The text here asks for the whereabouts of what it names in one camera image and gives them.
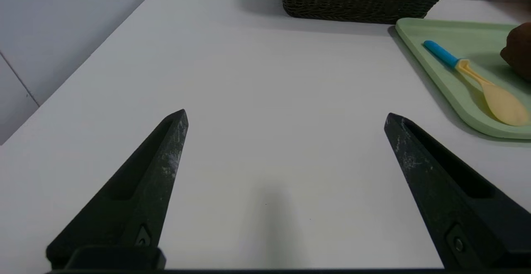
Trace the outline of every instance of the green tray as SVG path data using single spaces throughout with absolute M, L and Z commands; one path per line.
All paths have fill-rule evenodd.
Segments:
M 501 58 L 509 32 L 516 25 L 403 18 L 396 29 L 459 117 L 489 136 L 531 139 L 531 125 L 513 127 L 490 112 L 474 80 L 443 65 L 422 43 L 433 40 L 457 58 L 470 59 L 472 68 L 511 92 L 531 112 L 531 83 L 518 77 Z

